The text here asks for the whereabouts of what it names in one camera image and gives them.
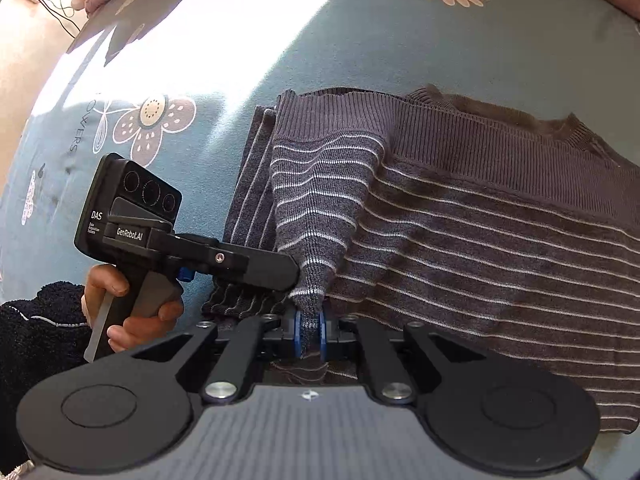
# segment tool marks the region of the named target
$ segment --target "camera lens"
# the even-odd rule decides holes
[[[142,188],[142,200],[147,205],[156,205],[160,199],[160,186],[158,183],[150,180]]]
[[[170,213],[175,209],[175,196],[171,193],[167,194],[162,200],[162,209],[164,209],[167,213]]]
[[[140,176],[135,171],[129,171],[124,176],[124,189],[130,193],[133,193],[140,186]]]

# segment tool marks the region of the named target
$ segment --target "blue knob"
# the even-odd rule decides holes
[[[195,270],[187,269],[187,267],[180,267],[180,270],[178,271],[179,282],[191,283],[195,277]]]

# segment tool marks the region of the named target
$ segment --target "folded clothing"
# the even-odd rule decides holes
[[[287,91],[256,110],[244,155],[224,239],[300,264],[307,349],[323,301],[420,319],[571,377],[604,431],[636,428],[640,169],[577,118],[434,88]],[[280,305],[221,284],[203,313]]]

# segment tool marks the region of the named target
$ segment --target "circular pad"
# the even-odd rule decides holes
[[[590,450],[600,416],[577,384],[507,359],[451,364],[418,409],[464,462],[505,476],[551,473]]]
[[[62,404],[69,421],[83,428],[108,428],[127,420],[136,411],[136,396],[126,388],[96,384],[80,388]]]
[[[76,474],[133,468],[188,427],[191,403],[163,364],[116,354],[42,381],[22,398],[17,429],[39,462]]]

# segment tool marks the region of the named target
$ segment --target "blue bed sheet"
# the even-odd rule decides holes
[[[84,281],[94,262],[73,238],[108,152],[182,192],[178,231],[221,237],[254,107],[284,89],[434,83],[539,118],[574,112],[638,163],[639,80],[636,24],[603,0],[111,0],[25,127],[0,202],[0,301]],[[209,276],[185,286],[181,324],[210,290]],[[633,462],[593,469],[624,478]]]

